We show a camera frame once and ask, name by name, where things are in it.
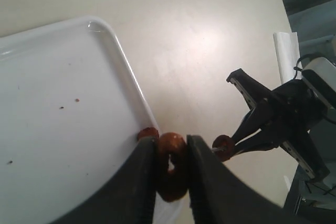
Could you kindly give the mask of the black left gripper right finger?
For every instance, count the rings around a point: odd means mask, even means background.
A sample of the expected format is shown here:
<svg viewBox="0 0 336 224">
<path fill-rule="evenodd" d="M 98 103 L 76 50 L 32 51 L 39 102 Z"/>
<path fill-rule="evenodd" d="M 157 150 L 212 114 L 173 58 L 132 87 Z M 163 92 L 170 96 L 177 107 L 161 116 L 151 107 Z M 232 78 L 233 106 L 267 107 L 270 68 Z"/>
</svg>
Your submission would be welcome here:
<svg viewBox="0 0 336 224">
<path fill-rule="evenodd" d="M 245 185 L 198 135 L 187 136 L 189 195 L 195 223 L 308 223 Z"/>
</svg>

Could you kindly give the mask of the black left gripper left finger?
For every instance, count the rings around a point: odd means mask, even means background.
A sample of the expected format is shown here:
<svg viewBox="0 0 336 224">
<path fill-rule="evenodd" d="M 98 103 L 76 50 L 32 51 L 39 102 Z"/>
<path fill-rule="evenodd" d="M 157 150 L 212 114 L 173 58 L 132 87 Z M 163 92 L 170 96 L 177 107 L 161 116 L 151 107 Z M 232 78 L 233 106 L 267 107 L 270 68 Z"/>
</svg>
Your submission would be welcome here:
<svg viewBox="0 0 336 224">
<path fill-rule="evenodd" d="M 53 223 L 152 223 L 155 206 L 154 137 L 139 140 L 112 178 Z"/>
</svg>

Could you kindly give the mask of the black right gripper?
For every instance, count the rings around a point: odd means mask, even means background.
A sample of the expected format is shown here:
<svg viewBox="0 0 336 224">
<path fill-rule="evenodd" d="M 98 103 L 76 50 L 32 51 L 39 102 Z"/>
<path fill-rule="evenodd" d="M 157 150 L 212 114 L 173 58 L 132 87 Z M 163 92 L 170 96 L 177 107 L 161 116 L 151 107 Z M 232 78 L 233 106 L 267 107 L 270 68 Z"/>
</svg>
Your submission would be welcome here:
<svg viewBox="0 0 336 224">
<path fill-rule="evenodd" d="M 226 81 L 236 87 L 250 109 L 232 136 L 233 156 L 281 147 L 312 182 L 329 175 L 308 133 L 327 108 L 302 80 L 290 80 L 270 90 L 238 69 Z"/>
</svg>

